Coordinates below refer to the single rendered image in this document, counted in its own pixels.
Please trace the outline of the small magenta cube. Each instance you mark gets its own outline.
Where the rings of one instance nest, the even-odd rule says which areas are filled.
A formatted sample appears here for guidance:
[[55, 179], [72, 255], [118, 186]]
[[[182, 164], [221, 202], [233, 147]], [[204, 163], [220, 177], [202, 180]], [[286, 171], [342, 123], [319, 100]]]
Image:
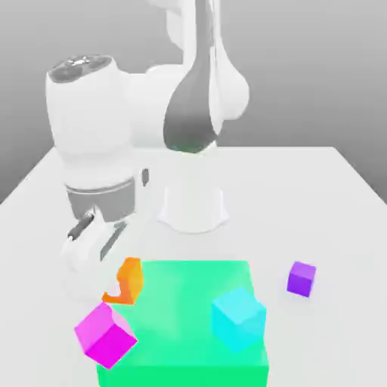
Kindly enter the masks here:
[[108, 370], [138, 343], [126, 319], [105, 302], [96, 306], [74, 331], [84, 354]]

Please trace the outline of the small cyan cube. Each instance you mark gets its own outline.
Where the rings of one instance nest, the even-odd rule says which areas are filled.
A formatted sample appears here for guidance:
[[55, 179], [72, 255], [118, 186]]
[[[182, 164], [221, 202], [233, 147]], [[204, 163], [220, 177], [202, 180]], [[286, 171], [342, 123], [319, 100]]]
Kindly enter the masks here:
[[215, 336], [238, 353], [262, 342], [266, 307], [244, 287], [238, 287], [212, 301], [211, 325]]

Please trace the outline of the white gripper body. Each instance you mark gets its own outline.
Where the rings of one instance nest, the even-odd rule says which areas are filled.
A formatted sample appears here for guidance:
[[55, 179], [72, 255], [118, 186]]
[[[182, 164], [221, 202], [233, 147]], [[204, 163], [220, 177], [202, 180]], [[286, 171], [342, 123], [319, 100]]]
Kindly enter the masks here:
[[99, 302], [116, 280], [125, 261], [126, 219], [106, 223], [95, 217], [76, 240], [63, 247], [62, 285], [65, 293], [76, 302]]

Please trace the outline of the large green box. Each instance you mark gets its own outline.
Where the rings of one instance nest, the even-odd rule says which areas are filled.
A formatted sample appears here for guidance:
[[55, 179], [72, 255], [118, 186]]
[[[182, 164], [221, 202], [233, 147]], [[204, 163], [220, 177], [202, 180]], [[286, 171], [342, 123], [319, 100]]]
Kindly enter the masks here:
[[138, 339], [110, 370], [97, 368], [99, 387], [267, 387], [262, 340], [236, 353], [242, 327], [235, 304], [220, 297], [253, 291], [245, 261], [148, 261], [136, 303], [116, 305]]

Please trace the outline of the small orange cube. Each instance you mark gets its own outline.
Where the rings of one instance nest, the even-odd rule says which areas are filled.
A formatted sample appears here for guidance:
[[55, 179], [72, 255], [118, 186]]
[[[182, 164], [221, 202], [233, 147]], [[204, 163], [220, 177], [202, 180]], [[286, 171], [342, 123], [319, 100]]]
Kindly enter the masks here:
[[128, 257], [118, 270], [116, 279], [119, 284], [120, 294], [118, 296], [111, 296], [108, 293], [104, 293], [102, 301], [121, 305], [135, 304], [144, 285], [141, 260]]

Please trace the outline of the small purple cube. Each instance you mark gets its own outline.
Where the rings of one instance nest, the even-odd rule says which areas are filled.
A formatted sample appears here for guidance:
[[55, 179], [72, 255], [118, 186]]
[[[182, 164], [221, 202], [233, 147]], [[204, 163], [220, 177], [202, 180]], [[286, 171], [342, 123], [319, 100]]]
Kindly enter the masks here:
[[314, 284], [316, 267], [303, 262], [294, 262], [289, 272], [286, 290], [308, 298]]

